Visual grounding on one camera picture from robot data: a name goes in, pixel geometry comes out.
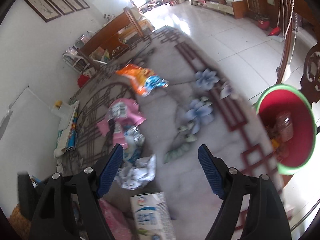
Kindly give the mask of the orange fuzzy sleeve forearm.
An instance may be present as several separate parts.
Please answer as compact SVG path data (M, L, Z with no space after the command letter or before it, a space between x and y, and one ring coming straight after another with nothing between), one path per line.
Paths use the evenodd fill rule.
M17 234L21 237L23 240L29 239L29 233L31 228L31 222L27 220L20 211L20 206L17 205L10 217L9 217L9 223L14 228L14 230L17 232Z

